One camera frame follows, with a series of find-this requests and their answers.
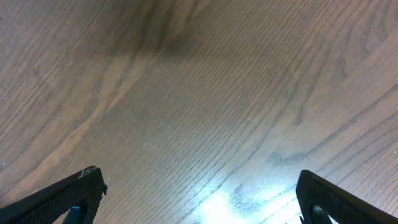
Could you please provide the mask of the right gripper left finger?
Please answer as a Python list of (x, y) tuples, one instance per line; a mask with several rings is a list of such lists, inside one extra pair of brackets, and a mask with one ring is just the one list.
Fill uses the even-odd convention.
[(89, 166), (3, 207), (1, 223), (53, 223), (66, 214), (64, 223), (91, 224), (107, 189), (101, 169)]

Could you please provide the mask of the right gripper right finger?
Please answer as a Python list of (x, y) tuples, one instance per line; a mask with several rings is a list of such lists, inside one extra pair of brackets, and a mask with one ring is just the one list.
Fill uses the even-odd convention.
[(309, 170), (300, 172), (296, 196), (304, 224), (397, 223), (397, 218)]

